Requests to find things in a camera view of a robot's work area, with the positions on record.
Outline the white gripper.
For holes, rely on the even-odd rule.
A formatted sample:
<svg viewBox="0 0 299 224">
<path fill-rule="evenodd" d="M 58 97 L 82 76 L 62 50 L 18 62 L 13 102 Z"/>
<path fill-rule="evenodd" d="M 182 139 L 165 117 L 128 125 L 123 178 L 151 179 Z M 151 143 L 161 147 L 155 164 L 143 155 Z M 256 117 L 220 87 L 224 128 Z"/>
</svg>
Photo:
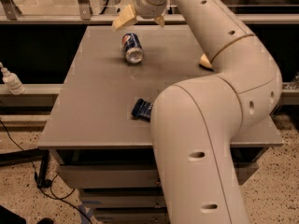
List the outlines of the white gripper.
<svg viewBox="0 0 299 224">
<path fill-rule="evenodd" d="M 137 23 L 137 15 L 143 19 L 154 19 L 154 21 L 164 28 L 164 17 L 161 16 L 166 8 L 167 0 L 135 0 L 134 6 L 126 6 L 119 16 L 112 22 L 114 31 L 119 31 L 124 27 Z"/>
</svg>

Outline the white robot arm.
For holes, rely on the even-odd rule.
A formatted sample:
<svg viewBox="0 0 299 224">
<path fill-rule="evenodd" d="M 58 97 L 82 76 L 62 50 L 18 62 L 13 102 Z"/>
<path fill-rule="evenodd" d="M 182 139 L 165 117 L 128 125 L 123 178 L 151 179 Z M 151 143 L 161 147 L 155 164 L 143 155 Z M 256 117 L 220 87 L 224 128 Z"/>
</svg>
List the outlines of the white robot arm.
<svg viewBox="0 0 299 224">
<path fill-rule="evenodd" d="M 277 105 L 282 77 L 260 39 L 221 0 L 135 0 L 114 20 L 163 21 L 178 6 L 214 69 L 169 86 L 151 111 L 152 146 L 170 224 L 249 224 L 230 144 Z"/>
</svg>

